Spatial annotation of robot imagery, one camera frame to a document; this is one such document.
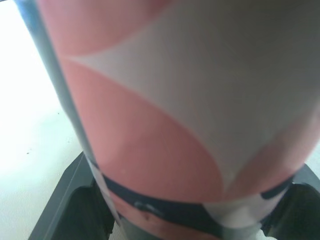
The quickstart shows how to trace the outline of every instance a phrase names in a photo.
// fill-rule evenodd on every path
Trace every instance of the pink pattern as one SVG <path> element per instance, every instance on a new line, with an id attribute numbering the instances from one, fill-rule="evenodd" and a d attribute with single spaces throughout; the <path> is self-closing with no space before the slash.
<path id="1" fill-rule="evenodd" d="M 220 200 L 219 169 L 187 129 L 114 81 L 71 61 L 62 63 L 96 161 L 106 176 L 159 199 Z"/>
<path id="2" fill-rule="evenodd" d="M 238 174 L 225 196 L 233 200 L 275 187 L 296 173 L 320 139 L 320 106 L 283 130 Z"/>
<path id="3" fill-rule="evenodd" d="M 125 40 L 172 1 L 38 0 L 37 3 L 58 54 L 81 55 Z"/>

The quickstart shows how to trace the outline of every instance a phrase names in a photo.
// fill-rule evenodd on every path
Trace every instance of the navy blue stripe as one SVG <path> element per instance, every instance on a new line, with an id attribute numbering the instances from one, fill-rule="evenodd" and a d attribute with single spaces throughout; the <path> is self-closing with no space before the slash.
<path id="1" fill-rule="evenodd" d="M 292 184 L 293 179 L 294 179 L 294 176 L 288 178 L 287 180 L 285 180 L 284 182 L 282 182 L 279 185 L 275 186 L 274 188 L 272 188 L 272 189 L 270 189 L 268 191 L 262 192 L 261 193 L 261 197 L 263 199 L 266 199 L 266 200 L 274 198 L 279 193 L 281 193 L 283 190 L 285 190 L 287 187 L 289 187 L 290 184 Z"/>
<path id="2" fill-rule="evenodd" d="M 110 191 L 140 211 L 179 225 L 183 225 L 218 238 L 222 237 L 222 226 L 215 222 L 202 204 L 160 200 L 138 194 L 103 176 Z"/>

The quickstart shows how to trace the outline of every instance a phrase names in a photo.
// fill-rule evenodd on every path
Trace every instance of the white surface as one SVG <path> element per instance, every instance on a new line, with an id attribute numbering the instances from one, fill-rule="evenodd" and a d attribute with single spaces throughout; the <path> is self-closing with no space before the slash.
<path id="1" fill-rule="evenodd" d="M 26 240 L 82 150 L 11 0 L 0 36 L 0 239 Z"/>

